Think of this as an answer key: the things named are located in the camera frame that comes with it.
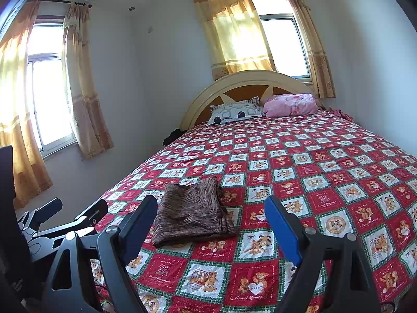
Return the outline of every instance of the wall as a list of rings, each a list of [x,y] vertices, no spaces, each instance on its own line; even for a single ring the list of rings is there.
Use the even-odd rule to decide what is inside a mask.
[[[66,4],[42,2],[39,15],[64,15],[67,8]],[[45,161],[54,185],[17,211],[19,216],[59,197],[63,210],[46,222],[43,229],[72,221],[155,149],[147,136],[148,103],[138,72],[131,23],[119,11],[97,5],[90,15],[93,76],[114,147],[82,161],[74,144]]]
[[[326,105],[417,155],[416,124],[408,120],[417,96],[417,33],[400,6],[395,0],[305,1],[334,79],[336,98]],[[133,24],[150,101],[166,110],[156,115],[161,142],[212,83],[207,44],[193,0],[155,0]]]

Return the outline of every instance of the bed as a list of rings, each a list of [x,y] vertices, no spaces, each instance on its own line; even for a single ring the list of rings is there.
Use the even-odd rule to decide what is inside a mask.
[[[228,75],[207,87],[186,112],[175,142],[149,158],[103,198],[109,210],[96,225],[118,225],[147,194],[165,185],[215,176],[238,235],[222,241],[155,249],[151,229],[126,267],[149,312],[273,312],[295,267],[284,259],[264,212],[271,194],[305,226],[360,239],[381,301],[403,295],[417,273],[417,162],[355,123],[319,111],[311,116],[254,118],[206,126],[210,105],[274,94],[309,93],[269,71]],[[264,239],[262,250],[252,241]],[[330,270],[323,264],[309,306],[321,304]]]

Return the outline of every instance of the arched wooden headboard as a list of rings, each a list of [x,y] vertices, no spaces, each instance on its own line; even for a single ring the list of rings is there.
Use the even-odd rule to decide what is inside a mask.
[[[304,83],[270,70],[245,70],[226,75],[206,87],[191,103],[181,122],[181,130],[207,121],[211,105],[222,105],[259,96],[261,104],[277,94],[312,94]]]

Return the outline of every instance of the brown striped garment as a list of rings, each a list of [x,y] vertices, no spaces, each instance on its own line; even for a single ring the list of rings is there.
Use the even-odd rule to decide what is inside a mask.
[[[216,177],[192,186],[169,183],[154,223],[155,247],[236,235]]]

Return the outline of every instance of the yellow curtain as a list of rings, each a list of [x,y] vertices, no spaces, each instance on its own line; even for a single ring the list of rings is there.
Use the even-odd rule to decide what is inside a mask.
[[[314,86],[314,96],[334,98],[335,93],[329,62],[314,22],[311,19],[310,8],[308,8],[304,0],[288,0],[288,2],[294,10],[294,16],[306,46]]]
[[[213,79],[241,70],[275,70],[252,0],[194,0],[211,56]]]
[[[71,127],[85,159],[113,147],[91,71],[89,22],[88,7],[73,2],[64,18],[61,56]]]
[[[13,146],[15,208],[52,186],[36,144],[26,91],[27,44],[38,7],[39,1],[25,3],[0,43],[0,146]]]

